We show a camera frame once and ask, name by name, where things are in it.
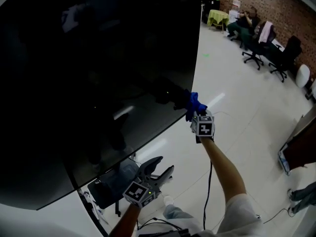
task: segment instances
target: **table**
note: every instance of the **table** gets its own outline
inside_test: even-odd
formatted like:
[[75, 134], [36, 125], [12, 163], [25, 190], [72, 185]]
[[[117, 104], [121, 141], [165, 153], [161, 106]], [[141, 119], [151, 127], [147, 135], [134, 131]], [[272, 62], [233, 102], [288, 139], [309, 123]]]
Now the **table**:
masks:
[[222, 33], [224, 33], [224, 24], [227, 25], [228, 21], [229, 15], [226, 12], [220, 10], [210, 10], [207, 20], [207, 26], [209, 26], [210, 28], [212, 24], [214, 24], [215, 26], [221, 26]]

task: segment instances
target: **black office chair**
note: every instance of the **black office chair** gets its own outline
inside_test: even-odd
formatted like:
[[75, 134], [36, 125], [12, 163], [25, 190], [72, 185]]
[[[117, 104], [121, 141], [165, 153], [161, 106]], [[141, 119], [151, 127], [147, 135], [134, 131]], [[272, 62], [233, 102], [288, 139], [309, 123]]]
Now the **black office chair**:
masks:
[[302, 52], [301, 41], [297, 37], [292, 36], [291, 38], [289, 38], [283, 52], [280, 50], [281, 46], [277, 45], [277, 47], [278, 51], [274, 53], [273, 58], [267, 58], [272, 61], [269, 63], [269, 67], [272, 65], [276, 68], [270, 73], [272, 74], [273, 72], [279, 72], [282, 76], [282, 82], [284, 82], [284, 78], [287, 78], [285, 71], [293, 66], [294, 60]]
[[267, 50], [269, 48], [270, 43], [277, 36], [277, 34], [274, 32], [274, 27], [272, 25], [271, 29], [270, 29], [270, 33], [269, 33], [268, 39], [267, 39], [267, 42], [266, 43], [264, 43], [264, 42], [259, 43], [258, 42], [259, 41], [259, 37], [260, 37], [260, 34], [261, 34], [265, 24], [266, 24], [265, 22], [262, 23], [260, 25], [260, 29], [259, 29], [258, 34], [254, 35], [253, 39], [249, 43], [245, 43], [245, 46], [248, 49], [250, 49], [250, 51], [252, 51], [252, 54], [246, 53], [246, 52], [242, 52], [242, 56], [245, 55], [245, 54], [250, 56], [250, 58], [244, 60], [243, 62], [246, 63], [247, 61], [254, 60], [257, 63], [257, 65], [258, 65], [258, 70], [260, 70], [259, 62], [261, 63], [262, 66], [264, 65], [263, 61], [261, 60], [260, 55], [265, 55], [265, 53], [267, 52]]
[[[255, 28], [250, 28], [250, 29], [249, 29], [249, 31], [252, 33], [252, 35], [255, 34], [255, 33], [254, 33], [254, 29], [255, 29]], [[240, 35], [238, 35], [236, 38], [232, 38], [232, 39], [231, 39], [231, 41], [233, 41], [233, 40], [240, 41], [240, 46], [239, 46], [239, 47], [242, 48], [243, 41], [242, 41]]]

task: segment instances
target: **blue cloth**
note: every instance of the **blue cloth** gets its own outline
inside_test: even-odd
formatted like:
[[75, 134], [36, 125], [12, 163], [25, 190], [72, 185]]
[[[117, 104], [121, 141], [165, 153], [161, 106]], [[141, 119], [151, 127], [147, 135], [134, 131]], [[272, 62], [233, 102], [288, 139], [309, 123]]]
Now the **blue cloth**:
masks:
[[190, 95], [190, 100], [187, 102], [186, 109], [188, 110], [186, 113], [186, 121], [191, 121], [194, 115], [194, 111], [197, 112], [198, 115], [204, 115], [207, 106], [201, 104], [198, 101], [197, 92], [192, 92]]

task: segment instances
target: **white tiled floor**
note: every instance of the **white tiled floor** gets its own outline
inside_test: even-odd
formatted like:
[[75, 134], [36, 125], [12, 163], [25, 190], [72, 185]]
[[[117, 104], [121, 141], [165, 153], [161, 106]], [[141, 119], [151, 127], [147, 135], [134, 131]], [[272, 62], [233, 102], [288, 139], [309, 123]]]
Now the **white tiled floor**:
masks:
[[[288, 188], [303, 188], [315, 181], [314, 164], [295, 169], [288, 177], [277, 161], [278, 149], [312, 103], [291, 78], [281, 83], [277, 75], [270, 74], [266, 60], [258, 71], [255, 62], [243, 63], [241, 52], [239, 44], [230, 42], [226, 34], [202, 24], [193, 91], [215, 114], [215, 142], [240, 171], [256, 213], [266, 221], [289, 207]], [[210, 162], [189, 127], [181, 119], [138, 151], [137, 160], [163, 156], [157, 174], [175, 165], [173, 181], [162, 187], [162, 195], [173, 196], [176, 206], [202, 223]], [[163, 196], [142, 210], [140, 223], [163, 218]], [[126, 201], [120, 203], [122, 213], [127, 205]], [[208, 229], [216, 232], [224, 209], [224, 194], [214, 171], [206, 212]], [[114, 227], [119, 220], [114, 205], [104, 214]], [[291, 236], [304, 214], [302, 211], [290, 218], [285, 211], [280, 213], [265, 224], [268, 236]]]

